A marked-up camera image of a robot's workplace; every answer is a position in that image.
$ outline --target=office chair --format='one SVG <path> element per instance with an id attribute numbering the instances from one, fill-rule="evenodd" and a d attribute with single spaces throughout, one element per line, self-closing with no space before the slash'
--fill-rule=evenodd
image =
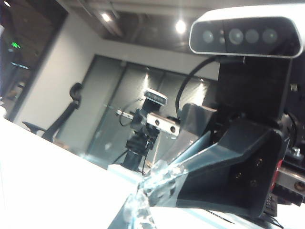
<path id="1" fill-rule="evenodd" d="M 32 133 L 37 134 L 39 130 L 44 131 L 44 134 L 41 136 L 49 142 L 53 142 L 53 136 L 56 131 L 67 121 L 75 109 L 78 109 L 81 105 L 81 90 L 82 84 L 76 83 L 70 89 L 70 96 L 73 101 L 68 105 L 66 110 L 61 114 L 61 116 L 46 130 L 37 125 L 28 122 L 24 123 Z"/>

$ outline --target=table surface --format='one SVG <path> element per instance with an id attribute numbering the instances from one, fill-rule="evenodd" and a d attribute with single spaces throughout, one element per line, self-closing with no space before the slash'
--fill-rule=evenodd
<path id="1" fill-rule="evenodd" d="M 0 117 L 0 228 L 106 229 L 136 189 L 119 171 L 104 170 Z M 225 215 L 236 224 L 228 223 L 202 209 L 151 212 L 158 229 L 261 228 L 234 215 Z"/>

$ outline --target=camera lens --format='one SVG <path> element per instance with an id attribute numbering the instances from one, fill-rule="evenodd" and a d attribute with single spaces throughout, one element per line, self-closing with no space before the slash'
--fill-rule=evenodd
<path id="1" fill-rule="evenodd" d="M 211 43 L 214 40 L 214 36 L 213 36 L 212 32 L 209 30 L 204 31 L 202 34 L 202 37 L 206 43 Z"/>
<path id="2" fill-rule="evenodd" d="M 277 40 L 277 32 L 273 29 L 266 29 L 263 32 L 263 41 L 267 44 L 272 44 Z"/>
<path id="3" fill-rule="evenodd" d="M 229 32 L 229 39 L 233 44 L 240 44 L 244 40 L 244 34 L 240 29 L 232 29 Z"/>
<path id="4" fill-rule="evenodd" d="M 253 44 L 258 41 L 259 34 L 256 30 L 251 29 L 246 32 L 245 37 L 246 37 L 246 41 L 248 41 L 250 44 Z"/>

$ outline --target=screw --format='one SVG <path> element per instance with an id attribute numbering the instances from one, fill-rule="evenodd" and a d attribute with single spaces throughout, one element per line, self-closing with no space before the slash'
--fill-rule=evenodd
<path id="1" fill-rule="evenodd" d="M 172 126 L 172 127 L 171 127 L 171 132 L 172 132 L 172 133 L 175 133 L 175 131 L 176 131 L 176 128 Z"/>
<path id="2" fill-rule="evenodd" d="M 239 180 L 242 177 L 242 173 L 237 173 L 235 175 L 235 180 Z"/>
<path id="3" fill-rule="evenodd" d="M 263 160 L 261 158 L 257 159 L 255 162 L 256 167 L 260 167 L 263 164 Z"/>
<path id="4" fill-rule="evenodd" d="M 292 91 L 292 92 L 297 92 L 298 91 L 298 88 L 297 88 L 297 84 L 291 84 L 290 85 L 290 90 Z"/>
<path id="5" fill-rule="evenodd" d="M 296 157 L 301 156 L 301 150 L 298 147 L 292 147 L 292 152 L 293 152 L 294 156 L 296 156 Z"/>
<path id="6" fill-rule="evenodd" d="M 251 187 L 257 187 L 257 181 L 256 180 L 251 180 L 250 181 L 250 186 Z"/>

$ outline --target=chair backrest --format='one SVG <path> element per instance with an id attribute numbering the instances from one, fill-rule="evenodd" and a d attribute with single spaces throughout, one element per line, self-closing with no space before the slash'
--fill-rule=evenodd
<path id="1" fill-rule="evenodd" d="M 70 89 L 70 96 L 73 101 L 68 105 L 66 110 L 61 114 L 61 116 L 47 129 L 42 135 L 42 138 L 53 142 L 53 136 L 56 131 L 61 128 L 61 126 L 68 120 L 75 109 L 78 109 L 81 105 L 81 90 L 82 84 L 76 83 Z"/>

